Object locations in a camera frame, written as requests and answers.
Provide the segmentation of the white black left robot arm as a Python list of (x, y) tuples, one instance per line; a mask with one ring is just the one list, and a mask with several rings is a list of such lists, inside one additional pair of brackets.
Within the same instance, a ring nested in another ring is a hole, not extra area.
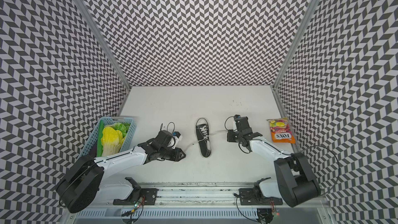
[(115, 155), (93, 158), (80, 157), (56, 185), (59, 203), (72, 214), (78, 213), (93, 202), (112, 201), (114, 205), (137, 204), (145, 194), (131, 177), (114, 184), (103, 181), (132, 167), (152, 161), (178, 162), (186, 157), (177, 147), (182, 135), (179, 132), (161, 130), (155, 138), (130, 150)]

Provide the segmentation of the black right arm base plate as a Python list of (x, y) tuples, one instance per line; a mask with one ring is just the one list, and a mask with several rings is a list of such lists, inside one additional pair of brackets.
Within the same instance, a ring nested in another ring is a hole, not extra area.
[(249, 205), (283, 205), (282, 198), (266, 197), (260, 189), (260, 183), (271, 179), (270, 177), (262, 178), (254, 183), (252, 188), (240, 188), (239, 193), (235, 194), (240, 204), (243, 206)]

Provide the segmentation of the white shoelace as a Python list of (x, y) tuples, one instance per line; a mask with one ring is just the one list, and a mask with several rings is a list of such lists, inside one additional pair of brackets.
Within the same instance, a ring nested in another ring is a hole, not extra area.
[(203, 135), (200, 132), (199, 140), (196, 140), (195, 142), (189, 144), (186, 148), (183, 149), (183, 151), (186, 152), (190, 147), (198, 144), (199, 142), (205, 141), (205, 140), (209, 139), (211, 136), (218, 135), (220, 133), (225, 133), (225, 132), (227, 132), (227, 130), (218, 130), (218, 131), (215, 131), (215, 132), (209, 132), (209, 134), (206, 134), (206, 135)]

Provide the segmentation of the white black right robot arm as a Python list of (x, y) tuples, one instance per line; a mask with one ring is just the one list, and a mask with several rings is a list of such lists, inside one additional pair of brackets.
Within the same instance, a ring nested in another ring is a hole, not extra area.
[(282, 200), (290, 207), (321, 196), (321, 187), (306, 156), (288, 153), (267, 141), (262, 134), (253, 132), (248, 118), (233, 116), (235, 129), (229, 130), (227, 141), (237, 143), (244, 153), (255, 153), (271, 162), (275, 179), (270, 177), (254, 183), (252, 197), (258, 201)]

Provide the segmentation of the black canvas sneaker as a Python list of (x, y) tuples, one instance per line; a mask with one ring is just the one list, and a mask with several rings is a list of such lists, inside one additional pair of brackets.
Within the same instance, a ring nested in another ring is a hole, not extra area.
[(209, 158), (211, 156), (211, 143), (209, 124), (205, 118), (199, 118), (195, 124), (195, 133), (197, 136), (200, 153), (203, 158)]

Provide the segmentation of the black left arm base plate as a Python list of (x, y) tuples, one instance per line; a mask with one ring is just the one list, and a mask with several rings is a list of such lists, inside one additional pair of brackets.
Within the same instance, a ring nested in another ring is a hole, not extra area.
[(113, 205), (124, 205), (124, 206), (133, 206), (138, 202), (143, 201), (144, 206), (153, 206), (155, 205), (158, 189), (156, 188), (142, 188), (133, 178), (126, 177), (126, 181), (128, 181), (128, 186), (132, 186), (131, 193), (125, 197), (124, 199), (115, 199), (113, 201)]

